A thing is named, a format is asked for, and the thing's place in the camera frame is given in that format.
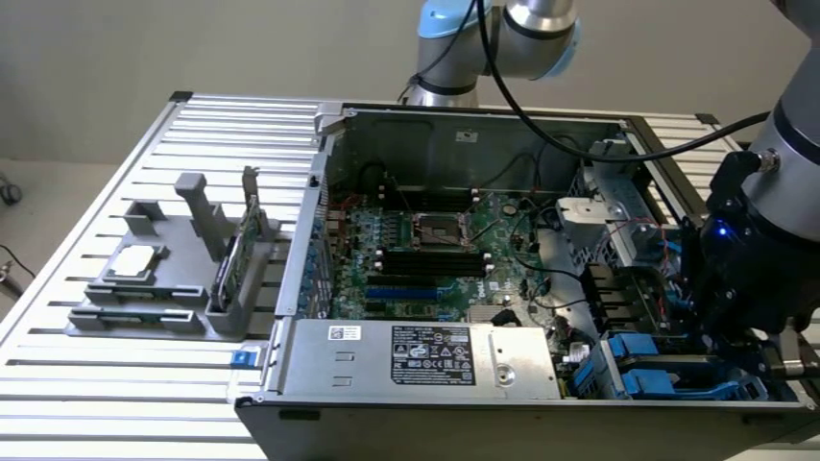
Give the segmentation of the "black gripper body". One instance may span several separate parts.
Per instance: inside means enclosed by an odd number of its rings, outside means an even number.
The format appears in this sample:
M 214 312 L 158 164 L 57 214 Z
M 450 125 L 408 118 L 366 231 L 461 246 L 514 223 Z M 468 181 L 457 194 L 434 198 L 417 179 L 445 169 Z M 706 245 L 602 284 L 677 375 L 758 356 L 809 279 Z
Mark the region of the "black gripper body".
M 724 157 L 709 183 L 708 217 L 684 245 L 684 274 L 710 336 L 752 328 L 801 332 L 818 308 L 818 244 L 764 218 L 741 190 L 761 164 L 749 151 Z

